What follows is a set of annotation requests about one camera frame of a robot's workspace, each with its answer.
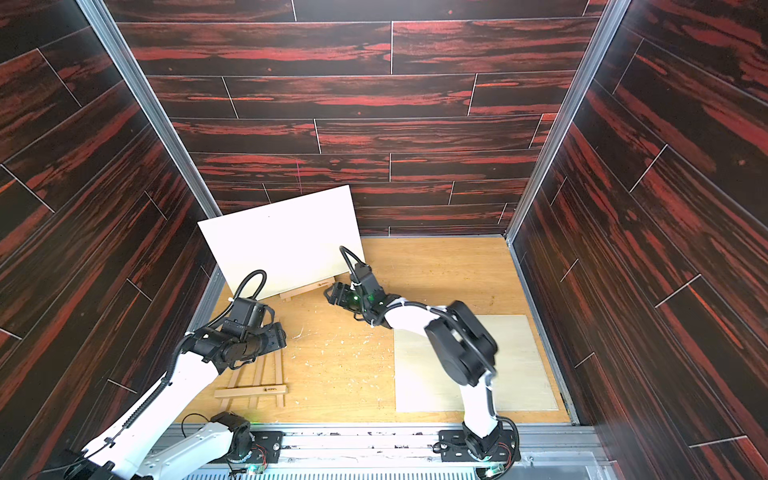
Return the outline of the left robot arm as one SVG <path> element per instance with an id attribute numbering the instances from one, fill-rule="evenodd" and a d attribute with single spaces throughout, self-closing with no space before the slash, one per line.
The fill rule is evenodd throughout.
<path id="1" fill-rule="evenodd" d="M 244 417 L 221 412 L 174 445 L 153 447 L 187 405 L 221 374 L 255 362 L 286 346 L 286 334 L 274 310 L 244 295 L 245 286 L 262 269 L 249 273 L 229 306 L 207 324 L 186 334 L 171 354 L 165 374 L 119 420 L 93 438 L 70 463 L 32 473 L 48 479 L 182 479 L 200 467 L 222 460 L 245 464 L 267 460 Z"/>

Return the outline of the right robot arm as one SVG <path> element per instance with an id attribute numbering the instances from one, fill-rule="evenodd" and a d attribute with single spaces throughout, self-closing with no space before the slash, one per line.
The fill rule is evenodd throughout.
<path id="1" fill-rule="evenodd" d="M 426 338 L 444 372 L 459 386 L 468 450 L 479 460 L 488 458 L 501 442 L 504 426 L 512 424 L 497 414 L 494 405 L 498 345 L 491 333 L 459 300 L 430 306 L 385 292 L 370 265 L 345 246 L 339 250 L 351 282 L 327 288 L 328 303 L 372 328 L 408 331 Z"/>

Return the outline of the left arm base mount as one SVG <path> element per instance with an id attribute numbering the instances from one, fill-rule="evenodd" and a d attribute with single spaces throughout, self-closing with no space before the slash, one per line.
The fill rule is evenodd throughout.
<path id="1" fill-rule="evenodd" d="M 282 431 L 256 430 L 233 435 L 225 459 L 231 463 L 276 464 L 282 452 Z"/>

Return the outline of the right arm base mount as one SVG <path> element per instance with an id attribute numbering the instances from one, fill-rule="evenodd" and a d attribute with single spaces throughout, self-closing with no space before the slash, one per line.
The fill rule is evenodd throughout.
<path id="1" fill-rule="evenodd" d="M 480 437 L 468 429 L 440 430 L 432 451 L 442 462 L 512 462 L 521 459 L 518 436 L 512 431 L 495 428 Z"/>

